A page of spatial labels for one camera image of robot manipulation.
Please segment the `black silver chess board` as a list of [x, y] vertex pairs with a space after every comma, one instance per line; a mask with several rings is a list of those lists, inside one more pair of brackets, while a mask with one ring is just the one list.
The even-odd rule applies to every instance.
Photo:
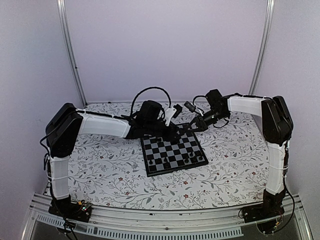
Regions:
[[[169, 141], [156, 142], [156, 137], [146, 135], [140, 139], [143, 153], [146, 175], [154, 177], [164, 175], [184, 169], [192, 169], [209, 164], [209, 161], [193, 132], [182, 135], [178, 142]], [[189, 153], [194, 152], [194, 157], [190, 158]], [[197, 156], [203, 157], [202, 162], [198, 162]], [[184, 157], [188, 157], [189, 162], [184, 163]], [[161, 158], [162, 164], [155, 164], [155, 159]], [[170, 168], [164, 168], [164, 158], [170, 163]]]

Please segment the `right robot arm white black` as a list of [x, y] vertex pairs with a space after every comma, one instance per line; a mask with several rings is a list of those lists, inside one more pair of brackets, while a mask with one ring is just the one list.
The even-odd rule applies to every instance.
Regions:
[[210, 90], [205, 98], [210, 106], [206, 113], [199, 113], [184, 127], [189, 132], [204, 132], [210, 125], [229, 118], [231, 113], [245, 113], [261, 118], [262, 134], [269, 151], [269, 173], [263, 202], [247, 207], [245, 216], [254, 212], [262, 218], [278, 214], [287, 193], [285, 176], [288, 169], [289, 144], [294, 128], [285, 99], [280, 96], [265, 97], [234, 93], [221, 95], [218, 89]]

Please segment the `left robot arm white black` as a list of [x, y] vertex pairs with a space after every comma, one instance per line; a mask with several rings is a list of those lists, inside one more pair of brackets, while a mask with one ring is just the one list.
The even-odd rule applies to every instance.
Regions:
[[64, 104], [45, 128], [46, 147], [49, 155], [49, 180], [55, 209], [63, 216], [74, 213], [68, 199], [68, 161], [79, 135], [106, 135], [135, 140], [145, 135], [174, 142], [179, 138], [179, 128], [172, 119], [182, 111], [179, 104], [164, 109], [153, 100], [142, 103], [139, 111], [129, 116], [110, 115], [76, 108]]

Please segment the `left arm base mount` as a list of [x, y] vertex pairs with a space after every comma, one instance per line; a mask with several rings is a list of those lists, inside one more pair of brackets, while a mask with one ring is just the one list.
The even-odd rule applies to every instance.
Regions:
[[72, 202], [69, 199], [52, 200], [48, 212], [68, 220], [88, 223], [91, 218], [92, 204], [84, 200], [79, 202]]

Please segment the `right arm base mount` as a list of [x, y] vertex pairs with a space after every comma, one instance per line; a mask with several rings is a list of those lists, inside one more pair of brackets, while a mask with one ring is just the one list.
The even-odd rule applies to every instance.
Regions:
[[265, 207], [263, 203], [244, 206], [240, 209], [240, 213], [245, 223], [256, 222], [280, 216], [285, 213], [283, 206], [280, 204], [276, 207]]

